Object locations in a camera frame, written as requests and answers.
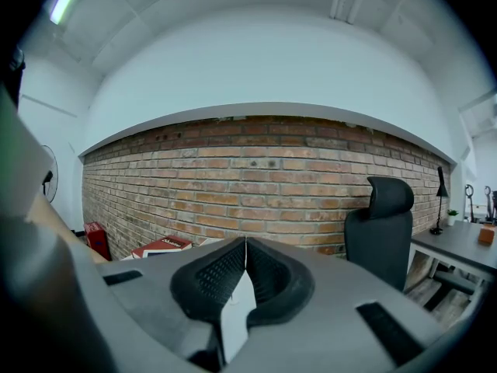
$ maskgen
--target office chair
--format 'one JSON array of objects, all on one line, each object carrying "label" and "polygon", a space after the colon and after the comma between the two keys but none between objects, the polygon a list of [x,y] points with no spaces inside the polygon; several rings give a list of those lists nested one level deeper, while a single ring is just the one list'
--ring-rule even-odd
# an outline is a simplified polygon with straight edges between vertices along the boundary
[{"label": "office chair", "polygon": [[367,177],[370,206],[351,211],[345,221],[347,260],[402,291],[407,276],[414,194],[402,180]]}]

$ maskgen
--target black lamp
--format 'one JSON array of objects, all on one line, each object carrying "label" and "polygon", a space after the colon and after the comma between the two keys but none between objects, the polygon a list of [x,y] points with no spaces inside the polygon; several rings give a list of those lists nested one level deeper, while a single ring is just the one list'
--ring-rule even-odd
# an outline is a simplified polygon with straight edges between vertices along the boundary
[{"label": "black lamp", "polygon": [[438,219],[436,220],[436,227],[431,228],[429,231],[434,235],[440,235],[443,232],[443,229],[440,227],[440,215],[442,213],[442,197],[449,197],[449,193],[447,192],[447,188],[445,187],[445,180],[443,179],[443,171],[442,167],[438,167],[438,177],[440,178],[440,186],[438,188],[438,192],[436,195],[440,197],[440,208],[438,209]]}]

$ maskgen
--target fan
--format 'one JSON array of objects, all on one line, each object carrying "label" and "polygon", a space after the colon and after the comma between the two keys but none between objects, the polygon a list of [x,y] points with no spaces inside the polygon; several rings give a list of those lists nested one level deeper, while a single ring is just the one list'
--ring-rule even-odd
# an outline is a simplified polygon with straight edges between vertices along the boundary
[{"label": "fan", "polygon": [[52,203],[52,200],[55,198],[55,193],[57,192],[57,184],[59,182],[59,172],[57,168],[57,160],[55,159],[54,151],[52,151],[46,145],[43,145],[47,154],[52,158],[52,166],[50,167],[49,172],[45,176],[43,180],[43,195],[47,197],[48,201]]}]

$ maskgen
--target red box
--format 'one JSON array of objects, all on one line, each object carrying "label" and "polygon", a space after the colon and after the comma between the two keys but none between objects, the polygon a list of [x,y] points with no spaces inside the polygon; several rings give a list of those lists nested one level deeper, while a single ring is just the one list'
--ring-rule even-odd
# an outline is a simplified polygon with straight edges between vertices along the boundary
[{"label": "red box", "polygon": [[89,222],[85,224],[84,227],[88,246],[106,260],[111,261],[106,232],[103,230],[102,226],[98,222]]}]

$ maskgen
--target book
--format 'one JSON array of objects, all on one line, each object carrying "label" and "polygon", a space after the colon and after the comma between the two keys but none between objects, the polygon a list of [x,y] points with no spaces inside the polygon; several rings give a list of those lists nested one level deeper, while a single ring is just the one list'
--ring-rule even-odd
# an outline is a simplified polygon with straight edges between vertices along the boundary
[{"label": "book", "polygon": [[147,258],[159,254],[180,252],[191,249],[192,243],[189,240],[181,239],[178,236],[170,235],[165,238],[148,243],[145,246],[132,250],[133,258]]}]

